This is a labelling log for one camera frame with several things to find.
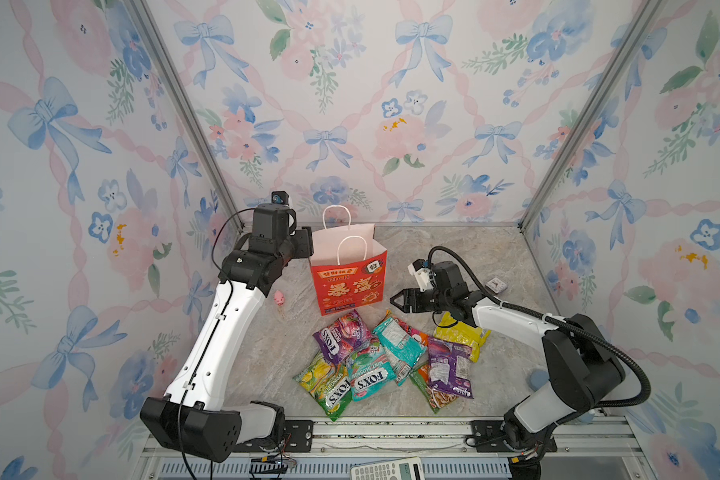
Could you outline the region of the teal white snack packet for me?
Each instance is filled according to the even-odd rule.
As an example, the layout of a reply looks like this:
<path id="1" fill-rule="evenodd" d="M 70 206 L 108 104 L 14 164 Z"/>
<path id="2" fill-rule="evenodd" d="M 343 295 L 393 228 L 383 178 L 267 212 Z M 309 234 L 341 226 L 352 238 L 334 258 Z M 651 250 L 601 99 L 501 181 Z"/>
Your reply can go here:
<path id="1" fill-rule="evenodd" d="M 402 385 L 423 358 L 426 348 L 390 313 L 373 329 L 373 333 L 392 365 L 397 385 Z"/>

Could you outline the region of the purple Fox's candy bag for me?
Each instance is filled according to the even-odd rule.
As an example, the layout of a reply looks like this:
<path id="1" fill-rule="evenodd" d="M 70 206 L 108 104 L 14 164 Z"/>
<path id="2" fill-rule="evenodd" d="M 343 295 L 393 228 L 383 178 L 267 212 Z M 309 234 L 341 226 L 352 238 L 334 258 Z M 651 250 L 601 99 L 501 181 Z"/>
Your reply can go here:
<path id="1" fill-rule="evenodd" d="M 324 360 L 333 365 L 341 364 L 352 353 L 364 348 L 371 337 L 371 331 L 356 310 L 313 334 Z"/>

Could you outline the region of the red paper gift bag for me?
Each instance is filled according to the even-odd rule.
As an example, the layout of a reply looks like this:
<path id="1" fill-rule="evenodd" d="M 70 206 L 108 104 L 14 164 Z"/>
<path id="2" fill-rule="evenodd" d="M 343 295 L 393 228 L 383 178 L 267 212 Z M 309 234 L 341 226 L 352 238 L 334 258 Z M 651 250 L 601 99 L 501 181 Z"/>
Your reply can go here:
<path id="1" fill-rule="evenodd" d="M 380 302 L 388 251 L 372 223 L 330 227 L 313 233 L 310 270 L 323 316 Z"/>

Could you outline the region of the purple white snack packet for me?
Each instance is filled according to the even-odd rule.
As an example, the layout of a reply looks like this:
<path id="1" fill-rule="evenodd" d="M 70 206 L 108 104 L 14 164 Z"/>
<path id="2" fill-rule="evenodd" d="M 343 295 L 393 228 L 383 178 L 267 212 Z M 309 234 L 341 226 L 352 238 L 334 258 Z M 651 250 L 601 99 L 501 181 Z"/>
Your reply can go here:
<path id="1" fill-rule="evenodd" d="M 473 399 L 471 354 L 472 349 L 467 345 L 430 337 L 428 386 L 445 394 Z"/>

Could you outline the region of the teal Fox's candy bag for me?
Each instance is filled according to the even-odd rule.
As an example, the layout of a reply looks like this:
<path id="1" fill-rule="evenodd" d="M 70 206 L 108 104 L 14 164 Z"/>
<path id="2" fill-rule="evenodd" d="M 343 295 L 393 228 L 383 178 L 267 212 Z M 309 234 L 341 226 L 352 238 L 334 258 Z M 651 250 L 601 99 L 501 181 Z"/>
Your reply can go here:
<path id="1" fill-rule="evenodd" d="M 396 379 L 393 366 L 376 336 L 347 358 L 347 368 L 355 402 L 370 398 Z"/>

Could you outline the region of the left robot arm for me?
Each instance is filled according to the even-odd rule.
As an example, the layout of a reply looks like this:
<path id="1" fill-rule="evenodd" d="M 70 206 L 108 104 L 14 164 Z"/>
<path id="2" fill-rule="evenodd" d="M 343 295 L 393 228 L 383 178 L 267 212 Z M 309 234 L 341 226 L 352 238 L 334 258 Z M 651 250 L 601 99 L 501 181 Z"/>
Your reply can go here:
<path id="1" fill-rule="evenodd" d="M 285 440 L 281 406 L 263 401 L 227 409 L 227 383 L 256 313 L 293 259 L 313 252 L 312 231 L 297 225 L 284 191 L 252 208 L 252 230 L 218 265 L 208 317 L 187 360 L 161 398 L 148 398 L 140 419 L 164 448 L 215 463 L 239 446 L 275 450 Z"/>

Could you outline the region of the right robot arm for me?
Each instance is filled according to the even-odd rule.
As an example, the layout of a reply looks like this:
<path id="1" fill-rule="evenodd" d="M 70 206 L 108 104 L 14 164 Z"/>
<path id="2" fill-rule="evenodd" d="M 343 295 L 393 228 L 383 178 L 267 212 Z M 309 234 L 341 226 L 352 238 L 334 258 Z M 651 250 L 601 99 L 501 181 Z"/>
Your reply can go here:
<path id="1" fill-rule="evenodd" d="M 456 322 L 490 330 L 543 353 L 549 380 L 513 406 L 498 439 L 514 451 L 540 446 L 554 429 L 597 407 L 626 378 L 617 355 L 593 321 L 533 313 L 491 294 L 472 290 L 458 265 L 417 260 L 408 267 L 417 286 L 390 299 L 404 313 L 448 313 Z"/>

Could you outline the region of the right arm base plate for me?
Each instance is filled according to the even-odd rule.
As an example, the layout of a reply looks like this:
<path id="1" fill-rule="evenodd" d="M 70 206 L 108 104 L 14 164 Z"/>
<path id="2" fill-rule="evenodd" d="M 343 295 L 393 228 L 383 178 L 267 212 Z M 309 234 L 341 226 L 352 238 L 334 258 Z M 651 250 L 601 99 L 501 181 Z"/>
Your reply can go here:
<path id="1" fill-rule="evenodd" d="M 464 443 L 480 453 L 530 455 L 541 450 L 558 451 L 555 439 L 544 430 L 529 433 L 522 426 L 504 420 L 473 420 L 470 429 Z"/>

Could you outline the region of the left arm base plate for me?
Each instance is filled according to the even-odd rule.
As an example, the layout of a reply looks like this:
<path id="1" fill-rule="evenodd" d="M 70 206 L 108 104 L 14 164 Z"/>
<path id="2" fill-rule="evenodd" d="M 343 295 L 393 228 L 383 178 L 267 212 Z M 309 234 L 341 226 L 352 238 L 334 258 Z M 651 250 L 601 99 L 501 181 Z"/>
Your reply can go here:
<path id="1" fill-rule="evenodd" d="M 309 453 L 312 450 L 314 426 L 315 422 L 311 420 L 286 419 L 281 425 L 275 426 L 274 433 L 269 437 L 239 443 L 233 447 L 232 452 Z"/>

